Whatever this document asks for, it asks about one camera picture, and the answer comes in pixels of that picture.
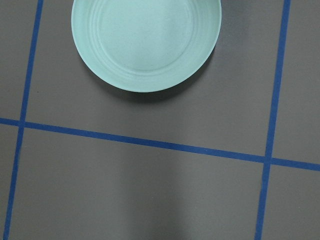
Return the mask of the mint green plate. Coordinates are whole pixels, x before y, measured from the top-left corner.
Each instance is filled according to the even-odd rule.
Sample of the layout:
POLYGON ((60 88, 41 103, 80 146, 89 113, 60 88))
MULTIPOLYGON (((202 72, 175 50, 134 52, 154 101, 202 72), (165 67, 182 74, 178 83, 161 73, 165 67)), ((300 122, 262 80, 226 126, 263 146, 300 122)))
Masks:
POLYGON ((76 0, 74 44, 104 82, 151 93, 187 80, 209 58, 222 23, 219 0, 76 0))

